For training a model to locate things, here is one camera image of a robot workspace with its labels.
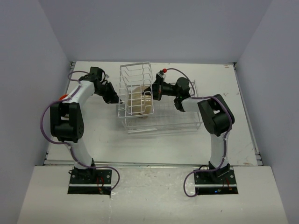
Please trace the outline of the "large beige ceramic bowl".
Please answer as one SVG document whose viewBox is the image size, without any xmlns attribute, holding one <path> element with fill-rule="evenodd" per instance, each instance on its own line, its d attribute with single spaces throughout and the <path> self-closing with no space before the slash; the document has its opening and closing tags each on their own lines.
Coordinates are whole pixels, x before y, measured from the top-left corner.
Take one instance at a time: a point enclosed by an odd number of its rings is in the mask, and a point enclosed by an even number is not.
<svg viewBox="0 0 299 224">
<path fill-rule="evenodd" d="M 135 87 L 128 95 L 127 106 L 132 116 L 152 114 L 153 98 L 151 87 L 149 85 Z"/>
</svg>

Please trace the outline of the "orange plastic bowl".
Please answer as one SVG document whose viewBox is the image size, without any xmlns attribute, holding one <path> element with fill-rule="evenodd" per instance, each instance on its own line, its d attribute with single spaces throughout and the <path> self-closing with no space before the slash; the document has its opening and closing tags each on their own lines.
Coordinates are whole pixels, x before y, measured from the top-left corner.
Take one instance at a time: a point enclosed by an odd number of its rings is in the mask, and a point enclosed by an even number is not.
<svg viewBox="0 0 299 224">
<path fill-rule="evenodd" d="M 65 99 L 65 98 L 67 98 L 67 97 L 68 97 L 68 94 L 62 95 L 62 96 L 59 98 L 59 100 L 63 100 L 63 99 Z"/>
</svg>

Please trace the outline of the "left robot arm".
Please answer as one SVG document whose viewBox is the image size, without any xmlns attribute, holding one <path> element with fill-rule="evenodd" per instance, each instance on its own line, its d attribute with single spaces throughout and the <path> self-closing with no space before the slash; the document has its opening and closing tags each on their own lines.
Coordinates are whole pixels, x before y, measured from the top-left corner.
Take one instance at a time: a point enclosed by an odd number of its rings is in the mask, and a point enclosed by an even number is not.
<svg viewBox="0 0 299 224">
<path fill-rule="evenodd" d="M 57 138 L 57 144 L 68 147 L 74 159 L 71 174 L 86 183 L 93 183 L 97 178 L 97 171 L 82 140 L 85 126 L 81 108 L 92 95 L 102 97 L 107 104 L 119 103 L 119 97 L 103 69 L 91 67 L 89 72 L 83 73 L 85 75 L 76 80 L 77 86 L 74 90 L 51 104 L 50 132 Z"/>
</svg>

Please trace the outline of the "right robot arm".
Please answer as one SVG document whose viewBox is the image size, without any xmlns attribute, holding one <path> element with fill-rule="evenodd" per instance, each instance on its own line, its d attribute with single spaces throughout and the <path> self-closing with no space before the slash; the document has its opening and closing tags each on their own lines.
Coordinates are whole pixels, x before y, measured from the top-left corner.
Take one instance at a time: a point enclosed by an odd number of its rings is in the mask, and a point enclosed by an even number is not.
<svg viewBox="0 0 299 224">
<path fill-rule="evenodd" d="M 175 84 L 164 81 L 161 70 L 156 74 L 152 84 L 154 100 L 161 100 L 162 96 L 174 97 L 175 108 L 180 112 L 198 112 L 204 127 L 211 137 L 211 157 L 207 172 L 209 180 L 220 183 L 230 169 L 228 162 L 228 135 L 235 122 L 235 118 L 220 94 L 208 97 L 192 97 L 190 80 L 180 77 Z"/>
</svg>

